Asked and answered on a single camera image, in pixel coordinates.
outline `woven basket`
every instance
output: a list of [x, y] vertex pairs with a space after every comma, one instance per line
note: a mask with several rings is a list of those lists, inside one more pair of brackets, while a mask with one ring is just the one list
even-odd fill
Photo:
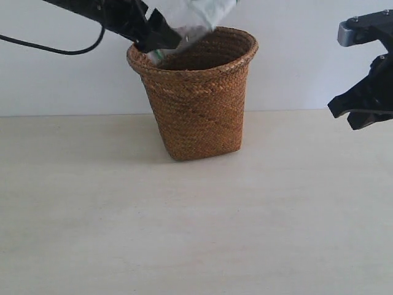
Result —
[[258, 48], [249, 33], [218, 27], [160, 66], [134, 46], [127, 51], [128, 63], [141, 77], [165, 148], [174, 160], [240, 150], [248, 67]]

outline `basket rim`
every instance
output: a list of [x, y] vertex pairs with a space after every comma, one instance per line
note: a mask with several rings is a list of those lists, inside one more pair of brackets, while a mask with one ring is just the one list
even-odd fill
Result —
[[234, 70], [237, 70], [238, 68], [248, 65], [249, 62], [254, 58], [255, 54], [257, 53], [259, 49], [259, 44], [256, 38], [248, 33], [247, 31], [243, 31], [241, 29], [236, 29], [236, 28], [229, 28], [225, 26], [218, 26], [215, 31], [221, 31], [224, 33], [235, 33], [237, 35], [242, 35], [245, 37], [248, 41], [250, 41], [250, 48], [249, 50], [242, 56], [236, 58], [235, 60], [226, 63], [224, 65], [219, 65], [213, 68], [209, 69], [198, 69], [198, 70], [170, 70], [170, 69], [159, 69], [154, 66], [147, 66], [144, 63], [141, 63], [139, 61], [133, 60], [131, 58], [131, 53], [136, 51], [136, 47], [134, 44], [127, 50], [126, 53], [126, 59], [128, 64], [140, 75], [152, 75], [154, 76], [158, 75], [160, 77], [168, 75], [168, 77], [172, 78], [174, 75], [176, 77], [192, 77], [195, 79], [196, 77], [200, 75], [204, 75], [204, 79], [207, 76], [215, 76], [217, 73], [227, 73], [227, 72], [232, 72]]

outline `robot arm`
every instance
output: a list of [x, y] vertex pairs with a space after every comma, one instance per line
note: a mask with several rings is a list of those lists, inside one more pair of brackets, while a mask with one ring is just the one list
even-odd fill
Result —
[[338, 42], [343, 47], [379, 40], [387, 54], [377, 57], [367, 77], [328, 107], [335, 118], [349, 113], [353, 130], [393, 119], [393, 10], [384, 10], [340, 23]]
[[102, 40], [105, 30], [112, 31], [134, 42], [144, 53], [156, 49], [175, 49], [182, 37], [166, 23], [164, 16], [155, 9], [146, 19], [148, 6], [142, 0], [43, 0], [60, 8], [82, 15], [101, 24], [97, 42], [85, 50], [67, 52], [32, 44], [0, 35], [0, 39], [16, 44], [55, 53], [76, 55], [94, 49]]

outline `wicker basket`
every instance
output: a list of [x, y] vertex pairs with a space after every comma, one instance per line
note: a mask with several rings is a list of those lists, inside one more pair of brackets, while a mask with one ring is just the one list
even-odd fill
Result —
[[174, 160], [240, 150], [248, 67], [258, 48], [249, 33], [218, 27], [160, 66], [154, 66], [133, 46], [127, 51], [127, 60], [141, 77], [165, 148]]

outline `white plastic bag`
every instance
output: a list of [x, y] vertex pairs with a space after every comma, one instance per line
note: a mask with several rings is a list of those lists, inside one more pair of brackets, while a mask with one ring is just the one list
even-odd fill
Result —
[[237, 2], [238, 0], [177, 0], [173, 2], [163, 0], [156, 7], [164, 15], [169, 26], [182, 36], [182, 41], [176, 49], [154, 50], [147, 56], [155, 65], [158, 65], [168, 55], [184, 51], [214, 31]]

